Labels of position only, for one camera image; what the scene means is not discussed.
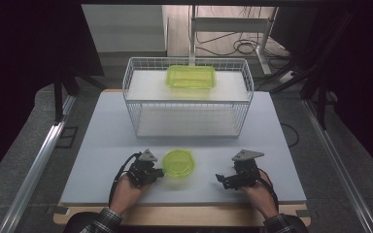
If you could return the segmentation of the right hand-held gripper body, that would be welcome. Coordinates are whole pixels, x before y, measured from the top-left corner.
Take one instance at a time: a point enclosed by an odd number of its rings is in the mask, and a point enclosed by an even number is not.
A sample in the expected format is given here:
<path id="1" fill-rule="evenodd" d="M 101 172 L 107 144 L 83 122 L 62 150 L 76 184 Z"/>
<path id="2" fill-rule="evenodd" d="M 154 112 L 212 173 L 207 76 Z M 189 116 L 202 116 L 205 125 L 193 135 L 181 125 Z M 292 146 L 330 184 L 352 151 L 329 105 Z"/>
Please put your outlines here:
<path id="1" fill-rule="evenodd" d="M 263 152 L 240 150 L 232 157 L 236 171 L 236 176 L 233 178 L 233 188 L 254 186 L 256 184 L 256 181 L 260 178 L 260 174 L 255 160 L 263 155 Z"/>

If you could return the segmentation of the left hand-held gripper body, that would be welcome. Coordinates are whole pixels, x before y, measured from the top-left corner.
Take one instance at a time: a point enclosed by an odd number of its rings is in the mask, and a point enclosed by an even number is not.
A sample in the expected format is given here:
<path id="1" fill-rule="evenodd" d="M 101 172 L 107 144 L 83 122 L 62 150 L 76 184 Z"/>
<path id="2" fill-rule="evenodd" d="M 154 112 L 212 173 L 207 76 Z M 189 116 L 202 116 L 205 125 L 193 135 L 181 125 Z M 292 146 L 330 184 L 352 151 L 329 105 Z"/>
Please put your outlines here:
<path id="1" fill-rule="evenodd" d="M 147 171 L 147 169 L 150 163 L 155 163 L 156 161 L 157 158 L 149 150 L 145 150 L 140 155 L 137 155 L 127 172 L 130 182 L 136 187 L 154 183 L 157 179 L 151 179 L 151 171 Z"/>

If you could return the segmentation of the round green-lidded container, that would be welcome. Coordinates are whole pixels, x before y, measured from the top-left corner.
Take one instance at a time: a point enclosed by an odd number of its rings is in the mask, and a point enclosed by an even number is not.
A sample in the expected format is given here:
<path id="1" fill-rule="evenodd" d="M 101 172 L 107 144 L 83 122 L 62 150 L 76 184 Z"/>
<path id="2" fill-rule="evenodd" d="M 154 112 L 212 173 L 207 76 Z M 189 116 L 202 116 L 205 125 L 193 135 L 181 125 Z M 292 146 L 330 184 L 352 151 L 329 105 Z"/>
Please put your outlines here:
<path id="1" fill-rule="evenodd" d="M 170 150 L 162 158 L 162 168 L 169 177 L 186 178 L 194 171 L 195 161 L 190 150 Z"/>

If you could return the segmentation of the white wire shelf rack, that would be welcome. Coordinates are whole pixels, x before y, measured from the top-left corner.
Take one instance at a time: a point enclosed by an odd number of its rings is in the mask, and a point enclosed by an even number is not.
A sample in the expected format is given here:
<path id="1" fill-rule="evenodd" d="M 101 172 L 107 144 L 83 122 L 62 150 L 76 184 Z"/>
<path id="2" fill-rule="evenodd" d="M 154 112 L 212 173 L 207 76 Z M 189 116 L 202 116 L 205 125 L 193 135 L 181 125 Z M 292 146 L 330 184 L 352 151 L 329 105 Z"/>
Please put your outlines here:
<path id="1" fill-rule="evenodd" d="M 212 89 L 171 88 L 172 65 L 212 66 Z M 243 58 L 132 57 L 122 82 L 123 98 L 138 137 L 237 137 L 254 96 Z"/>

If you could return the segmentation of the rectangular green-lidded container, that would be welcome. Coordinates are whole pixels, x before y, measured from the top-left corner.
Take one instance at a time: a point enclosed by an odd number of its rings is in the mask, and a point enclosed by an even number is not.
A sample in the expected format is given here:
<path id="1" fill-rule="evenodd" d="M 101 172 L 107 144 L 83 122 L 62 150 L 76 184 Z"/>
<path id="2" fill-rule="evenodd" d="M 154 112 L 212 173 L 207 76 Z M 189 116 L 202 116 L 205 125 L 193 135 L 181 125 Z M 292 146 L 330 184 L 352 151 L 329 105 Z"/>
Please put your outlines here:
<path id="1" fill-rule="evenodd" d="M 166 72 L 166 84 L 171 88 L 212 89 L 216 71 L 212 66 L 172 65 Z"/>

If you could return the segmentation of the person's left hand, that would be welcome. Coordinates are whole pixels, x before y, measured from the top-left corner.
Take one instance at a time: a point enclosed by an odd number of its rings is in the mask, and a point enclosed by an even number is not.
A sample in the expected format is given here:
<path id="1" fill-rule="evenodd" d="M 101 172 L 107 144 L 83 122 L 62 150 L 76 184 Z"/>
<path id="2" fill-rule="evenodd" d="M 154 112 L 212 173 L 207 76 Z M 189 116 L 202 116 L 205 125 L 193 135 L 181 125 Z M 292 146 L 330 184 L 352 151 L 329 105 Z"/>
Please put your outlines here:
<path id="1" fill-rule="evenodd" d="M 134 186 L 126 175 L 121 176 L 109 208 L 119 215 L 124 214 L 138 202 L 150 187 L 149 184 L 142 187 Z"/>

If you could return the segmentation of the person's right hand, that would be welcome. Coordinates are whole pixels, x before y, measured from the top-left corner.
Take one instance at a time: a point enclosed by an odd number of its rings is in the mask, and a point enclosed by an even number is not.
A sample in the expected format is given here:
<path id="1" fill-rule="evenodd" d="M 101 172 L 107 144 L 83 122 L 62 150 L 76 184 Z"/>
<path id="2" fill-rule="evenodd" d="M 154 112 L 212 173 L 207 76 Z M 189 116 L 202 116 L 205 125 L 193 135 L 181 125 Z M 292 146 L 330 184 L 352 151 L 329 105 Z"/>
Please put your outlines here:
<path id="1" fill-rule="evenodd" d="M 254 186 L 244 186 L 241 190 L 247 195 L 251 206 L 258 210 L 265 220 L 275 217 L 279 214 L 274 198 L 268 188 L 257 182 Z"/>

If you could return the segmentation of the black metal stand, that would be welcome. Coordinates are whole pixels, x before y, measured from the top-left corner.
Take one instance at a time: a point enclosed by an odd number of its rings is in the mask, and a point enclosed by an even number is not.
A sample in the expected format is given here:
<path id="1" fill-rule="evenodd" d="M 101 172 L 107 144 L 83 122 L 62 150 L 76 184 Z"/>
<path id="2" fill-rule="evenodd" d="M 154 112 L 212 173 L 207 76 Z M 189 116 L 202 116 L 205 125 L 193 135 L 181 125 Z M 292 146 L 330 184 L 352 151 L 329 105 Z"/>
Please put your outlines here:
<path id="1" fill-rule="evenodd" d="M 80 87 L 76 81 L 76 77 L 81 78 L 87 83 L 92 84 L 93 86 L 105 90 L 107 86 L 97 81 L 92 76 L 85 74 L 84 72 L 79 71 L 75 68 L 69 69 L 58 69 L 54 72 L 54 81 L 53 81 L 53 92 L 54 92 L 54 124 L 58 125 L 64 118 L 64 108 L 63 108 L 63 90 L 71 96 L 77 96 L 80 92 Z"/>
<path id="2" fill-rule="evenodd" d="M 317 102 L 317 113 L 316 119 L 319 126 L 325 130 L 325 106 L 327 103 L 326 92 L 327 92 L 327 78 L 322 72 L 323 63 L 317 62 L 309 69 L 302 71 L 301 73 L 295 75 L 289 81 L 278 85 L 270 90 L 270 93 L 279 93 L 290 86 L 300 83 L 301 81 L 306 81 L 304 86 L 300 90 L 300 97 L 305 99 L 310 99 L 315 93 L 318 93 Z"/>

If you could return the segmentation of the aluminium rail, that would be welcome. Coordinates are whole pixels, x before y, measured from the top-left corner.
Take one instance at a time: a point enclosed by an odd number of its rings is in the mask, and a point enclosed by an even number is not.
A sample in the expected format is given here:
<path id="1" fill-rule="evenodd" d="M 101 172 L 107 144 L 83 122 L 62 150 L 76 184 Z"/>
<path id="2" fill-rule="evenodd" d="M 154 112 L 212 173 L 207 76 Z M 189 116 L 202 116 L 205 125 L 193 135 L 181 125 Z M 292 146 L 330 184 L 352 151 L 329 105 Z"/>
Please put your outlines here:
<path id="1" fill-rule="evenodd" d="M 330 160 L 334 171 L 343 186 L 346 195 L 356 213 L 356 216 L 366 233 L 373 233 L 373 216 L 370 212 L 367 203 L 365 202 L 363 196 L 358 191 L 355 183 L 352 180 L 345 164 L 343 163 L 338 150 L 335 148 L 329 134 L 320 125 L 317 120 L 318 113 L 314 108 L 311 101 L 302 100 L 301 101 L 304 109 L 307 112 L 309 119 L 311 120 L 314 129 L 316 130 L 318 137 L 325 149 L 325 152 Z"/>
<path id="2" fill-rule="evenodd" d="M 75 101 L 75 97 L 68 96 L 63 103 L 61 107 L 61 119 L 51 127 L 44 143 L 40 147 L 40 150 L 38 151 L 34 162 L 25 176 L 25 179 L 23 180 L 23 183 L 20 186 L 13 203 L 0 224 L 0 233 L 15 233 L 17 225 L 21 220 L 27 204 L 29 203 L 32 194 L 43 175 L 43 172 L 51 157 L 51 153 L 54 150 L 56 142 L 60 137 Z"/>

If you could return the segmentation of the white metal desk frame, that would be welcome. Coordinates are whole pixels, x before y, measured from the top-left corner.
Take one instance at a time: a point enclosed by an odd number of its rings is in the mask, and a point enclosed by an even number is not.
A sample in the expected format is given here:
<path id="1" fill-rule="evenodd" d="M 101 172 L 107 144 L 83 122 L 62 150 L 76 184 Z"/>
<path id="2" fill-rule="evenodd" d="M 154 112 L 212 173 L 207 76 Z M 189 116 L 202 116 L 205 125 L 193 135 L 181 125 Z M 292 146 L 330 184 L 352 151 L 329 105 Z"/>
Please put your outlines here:
<path id="1" fill-rule="evenodd" d="M 191 6 L 189 20 L 189 53 L 188 56 L 195 58 L 196 51 L 196 33 L 197 32 L 228 32 L 228 33 L 260 33 L 262 35 L 260 42 L 255 47 L 256 57 L 262 68 L 263 74 L 270 76 L 272 74 L 265 57 L 266 43 L 269 38 L 277 7 L 273 7 L 267 18 L 251 17 L 199 17 L 197 15 L 198 7 Z"/>

